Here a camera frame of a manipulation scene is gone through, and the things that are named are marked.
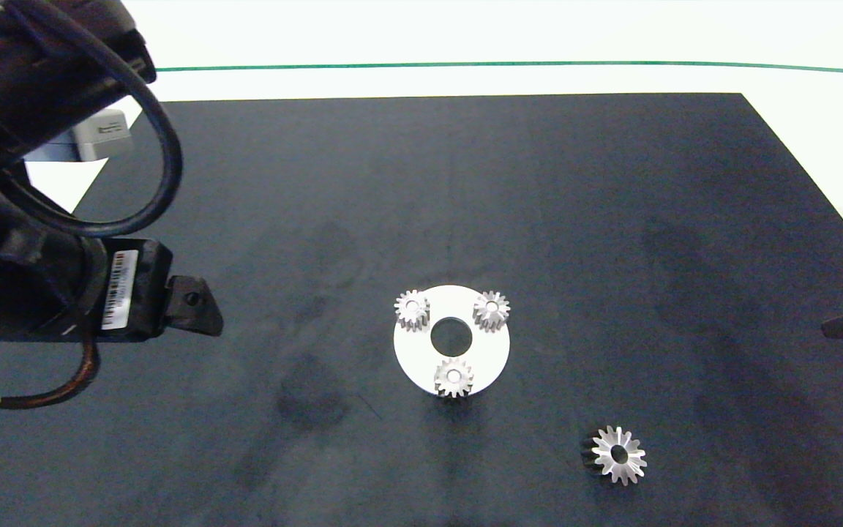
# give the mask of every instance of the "white ring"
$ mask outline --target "white ring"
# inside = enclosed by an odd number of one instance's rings
[[[443,356],[431,343],[431,328],[444,319],[457,319],[471,328],[471,346],[456,358],[463,360],[474,376],[471,395],[498,379],[509,359],[509,324],[496,331],[487,331],[474,323],[474,302],[478,291],[460,285],[439,285],[420,291],[430,304],[428,324],[419,331],[408,331],[395,324],[392,344],[402,371],[422,390],[437,395],[435,370],[451,357]]]

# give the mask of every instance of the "bevel gear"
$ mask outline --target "bevel gear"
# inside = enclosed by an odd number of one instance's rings
[[[496,331],[509,319],[509,301],[499,291],[483,291],[474,302],[474,323],[486,331]]]
[[[466,397],[471,393],[471,367],[457,358],[445,360],[435,369],[435,391],[441,397]]]
[[[431,304],[417,289],[400,294],[392,307],[395,307],[400,326],[409,331],[418,331],[428,324]]]
[[[646,455],[645,450],[639,448],[638,439],[630,440],[630,435],[629,431],[624,433],[622,427],[616,427],[614,431],[608,426],[607,431],[598,430],[598,436],[591,438],[596,443],[596,447],[591,448],[591,452],[596,454],[594,464],[602,465],[600,476],[609,474],[612,483],[620,480],[624,487],[628,484],[626,480],[637,483],[636,476],[642,477],[642,467],[646,466],[642,460],[642,456]],[[613,451],[615,446],[620,447],[618,452]]]

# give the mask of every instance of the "white label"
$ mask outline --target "white label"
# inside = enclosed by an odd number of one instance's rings
[[[118,250],[113,254],[102,329],[121,329],[128,326],[128,311],[132,304],[132,283],[135,281],[137,263],[137,250]]]

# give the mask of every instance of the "small metal gear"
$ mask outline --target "small metal gear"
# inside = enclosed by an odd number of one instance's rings
[[[594,464],[603,465],[600,476],[609,474],[612,483],[620,480],[624,487],[628,484],[628,479],[637,483],[636,476],[642,477],[642,467],[646,466],[646,462],[642,460],[642,456],[646,455],[645,450],[639,448],[638,439],[630,441],[630,435],[629,431],[624,433],[622,427],[616,427],[616,431],[613,431],[613,428],[608,426],[607,431],[598,430],[598,436],[592,438],[596,443],[596,447],[591,448],[591,452],[596,454]],[[615,446],[622,447],[622,451],[613,452]]]
[[[486,331],[496,331],[509,319],[509,301],[499,291],[483,291],[474,302],[474,323]]]
[[[435,391],[441,397],[466,397],[471,393],[474,375],[471,367],[457,358],[445,360],[435,370]]]
[[[405,291],[395,300],[395,314],[399,317],[400,326],[409,331],[418,331],[428,324],[431,304],[424,294],[417,289]]]

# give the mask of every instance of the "white floor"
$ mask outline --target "white floor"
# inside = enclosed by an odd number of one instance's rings
[[[843,69],[843,2],[125,2],[157,67],[692,61]],[[163,71],[161,100],[743,93],[843,216],[843,72],[724,66]],[[117,107],[130,122],[131,100]],[[185,152],[198,156],[200,152]],[[34,163],[74,207],[103,162]]]

